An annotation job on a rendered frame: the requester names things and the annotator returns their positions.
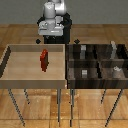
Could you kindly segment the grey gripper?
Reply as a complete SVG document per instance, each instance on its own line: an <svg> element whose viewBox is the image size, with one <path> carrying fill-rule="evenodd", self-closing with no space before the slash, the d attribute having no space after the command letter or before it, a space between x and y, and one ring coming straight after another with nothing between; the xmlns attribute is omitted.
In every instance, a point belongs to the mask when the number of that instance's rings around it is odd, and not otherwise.
<svg viewBox="0 0 128 128"><path fill-rule="evenodd" d="M57 25L55 19L46 19L39 23L38 34L44 36L62 36L63 25Z"/></svg>

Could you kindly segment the red cereal box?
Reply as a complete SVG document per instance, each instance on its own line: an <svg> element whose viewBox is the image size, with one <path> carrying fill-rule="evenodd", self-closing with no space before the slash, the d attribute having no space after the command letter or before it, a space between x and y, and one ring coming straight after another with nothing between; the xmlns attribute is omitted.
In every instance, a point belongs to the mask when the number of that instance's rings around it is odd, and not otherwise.
<svg viewBox="0 0 128 128"><path fill-rule="evenodd" d="M41 61L41 69L42 69L42 71L46 72L47 66L49 64L47 49L43 49L43 51L42 51L42 53L40 55L40 61Z"/></svg>

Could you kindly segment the dark wooden compartment bin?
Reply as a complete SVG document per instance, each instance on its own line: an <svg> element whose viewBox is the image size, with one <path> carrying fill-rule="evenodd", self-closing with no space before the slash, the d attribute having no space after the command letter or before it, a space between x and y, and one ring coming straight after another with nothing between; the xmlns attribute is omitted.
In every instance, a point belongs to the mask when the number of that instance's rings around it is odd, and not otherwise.
<svg viewBox="0 0 128 128"><path fill-rule="evenodd" d="M81 45L86 45L85 59L80 59ZM128 50L116 44L111 59L111 44L68 44L66 46L66 79L69 89L128 89ZM113 68L121 68L120 78L113 77ZM88 71L82 78L82 70Z"/></svg>

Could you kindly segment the grey translucent carton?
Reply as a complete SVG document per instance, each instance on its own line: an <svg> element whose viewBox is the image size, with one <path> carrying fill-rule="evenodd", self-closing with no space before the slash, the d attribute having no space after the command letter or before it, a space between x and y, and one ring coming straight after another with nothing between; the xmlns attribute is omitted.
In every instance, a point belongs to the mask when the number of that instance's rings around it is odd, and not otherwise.
<svg viewBox="0 0 128 128"><path fill-rule="evenodd" d="M80 59L85 59L86 45L81 45Z"/></svg>

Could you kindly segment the light wooden bin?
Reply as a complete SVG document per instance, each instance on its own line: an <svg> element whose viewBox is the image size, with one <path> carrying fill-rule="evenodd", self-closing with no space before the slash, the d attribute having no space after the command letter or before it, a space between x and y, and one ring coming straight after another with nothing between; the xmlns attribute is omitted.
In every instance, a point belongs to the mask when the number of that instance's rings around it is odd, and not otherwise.
<svg viewBox="0 0 128 128"><path fill-rule="evenodd" d="M48 67L41 69L40 55L48 51ZM10 44L0 58L0 89L64 89L63 44Z"/></svg>

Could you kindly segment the small grey translucent cube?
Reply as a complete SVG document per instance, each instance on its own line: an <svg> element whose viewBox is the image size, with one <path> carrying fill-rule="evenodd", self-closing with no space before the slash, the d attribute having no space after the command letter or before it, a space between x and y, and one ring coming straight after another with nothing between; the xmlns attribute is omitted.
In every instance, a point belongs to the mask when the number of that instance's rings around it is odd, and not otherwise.
<svg viewBox="0 0 128 128"><path fill-rule="evenodd" d="M88 76L88 71L82 70L82 78L87 78L87 76Z"/></svg>

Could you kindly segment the grey translucent bottle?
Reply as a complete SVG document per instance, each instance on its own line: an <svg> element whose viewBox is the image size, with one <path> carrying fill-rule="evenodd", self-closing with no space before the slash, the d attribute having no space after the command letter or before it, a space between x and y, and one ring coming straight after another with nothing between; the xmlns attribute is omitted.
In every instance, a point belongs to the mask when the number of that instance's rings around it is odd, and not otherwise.
<svg viewBox="0 0 128 128"><path fill-rule="evenodd" d="M111 41L111 46L112 46L111 59L114 59L117 50L116 43L114 41Z"/></svg>

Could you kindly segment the grey metal table leg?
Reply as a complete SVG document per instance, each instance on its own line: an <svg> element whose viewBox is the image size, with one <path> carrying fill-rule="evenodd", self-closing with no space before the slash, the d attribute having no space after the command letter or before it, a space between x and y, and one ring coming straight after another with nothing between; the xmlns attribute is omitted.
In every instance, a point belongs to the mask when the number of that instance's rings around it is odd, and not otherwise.
<svg viewBox="0 0 128 128"><path fill-rule="evenodd" d="M58 122L60 123L61 89L57 89Z"/></svg>
<svg viewBox="0 0 128 128"><path fill-rule="evenodd" d="M106 120L105 127L108 126L108 124L109 124L109 122L111 120L112 114L114 113L114 111L115 111L115 109L117 107L117 104L118 104L118 102L119 102L119 100L120 100L120 98L122 96L122 93L123 93L123 89L120 89L120 91L118 93L118 96L117 96L117 99L115 100L115 103L113 104L113 107L112 107L112 109L111 109L111 111L109 113L109 116L108 116L107 120Z"/></svg>
<svg viewBox="0 0 128 128"><path fill-rule="evenodd" d="M101 104L104 101L104 97L105 97L106 92L107 92L107 89L104 89L104 92L103 92L102 97L101 97Z"/></svg>
<svg viewBox="0 0 128 128"><path fill-rule="evenodd" d="M74 96L75 96L75 89L70 89L70 106L71 106L71 110L70 110L70 112L71 112L70 127L72 127Z"/></svg>
<svg viewBox="0 0 128 128"><path fill-rule="evenodd" d="M29 100L29 98L28 98L27 89L24 89L24 94L25 94L25 97L26 97L27 103L28 103L28 104L30 104L30 100Z"/></svg>
<svg viewBox="0 0 128 128"><path fill-rule="evenodd" d="M14 95L13 95L12 90L11 90L11 89L8 89L8 93L9 93L9 95L10 95L10 97L11 97L11 100L12 100L13 105L14 105L14 107L15 107L15 109L16 109L16 112L17 112L17 114L18 114L18 116L19 116L19 119L20 119L22 125L25 127L24 119L23 119L23 117L22 117L22 115L21 115L21 112L20 112L20 110L19 110L18 104L17 104L17 102L16 102L16 100L15 100L15 97L14 97Z"/></svg>

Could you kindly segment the grey translucent can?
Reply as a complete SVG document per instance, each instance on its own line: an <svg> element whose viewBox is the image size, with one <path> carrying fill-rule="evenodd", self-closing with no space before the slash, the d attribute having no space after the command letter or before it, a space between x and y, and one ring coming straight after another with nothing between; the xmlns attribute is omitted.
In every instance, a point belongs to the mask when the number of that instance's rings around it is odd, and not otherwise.
<svg viewBox="0 0 128 128"><path fill-rule="evenodd" d="M119 68L117 66L113 68L113 77L114 78L120 78L120 73L121 73L121 68Z"/></svg>

